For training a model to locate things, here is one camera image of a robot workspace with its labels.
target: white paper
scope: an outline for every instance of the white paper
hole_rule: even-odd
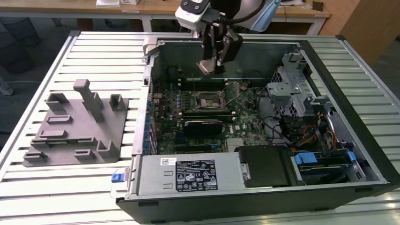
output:
[[[121,4],[137,5],[140,0],[120,0]]]
[[[96,8],[117,8],[120,0],[96,0]]]
[[[305,3],[301,0],[292,0],[292,1],[285,1],[280,3],[283,6],[300,6],[304,5]]]

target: slotted metal surface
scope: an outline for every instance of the slotted metal surface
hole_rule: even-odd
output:
[[[111,175],[131,164],[132,142],[145,65],[141,62],[144,38],[181,37],[185,34],[83,32],[69,37],[32,103],[1,151],[0,220],[1,224],[136,224],[119,209],[109,195]],[[349,102],[368,126],[397,170],[400,169],[400,108],[377,76],[356,57],[349,46],[333,37],[247,35],[247,39],[308,39]],[[101,98],[121,94],[129,98],[123,137],[121,160],[113,164],[25,168],[23,155],[48,110],[44,100],[63,91],[68,98],[75,79],[91,80]],[[315,79],[320,92],[324,93]],[[113,186],[124,191],[125,184]],[[184,224],[399,224],[400,192],[359,199],[336,210],[261,217],[195,221]]]

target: warning label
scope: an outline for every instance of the warning label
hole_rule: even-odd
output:
[[[213,160],[176,162],[175,168],[179,192],[219,190]]]

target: black mesh bin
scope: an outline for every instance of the black mesh bin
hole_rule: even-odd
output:
[[[33,67],[33,60],[11,33],[0,33],[0,65],[12,74],[20,74]]]
[[[40,42],[40,38],[29,18],[1,17],[0,23],[24,46],[32,46]]]

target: wooden desk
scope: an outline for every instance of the wooden desk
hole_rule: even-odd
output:
[[[96,0],[1,0],[0,16],[45,18],[103,18],[141,19],[145,32],[151,32],[151,20],[175,19],[175,11],[181,0],[141,0],[139,5],[119,8],[96,8]],[[317,35],[328,11],[319,12],[303,6],[280,8],[273,22],[312,23],[308,35]]]

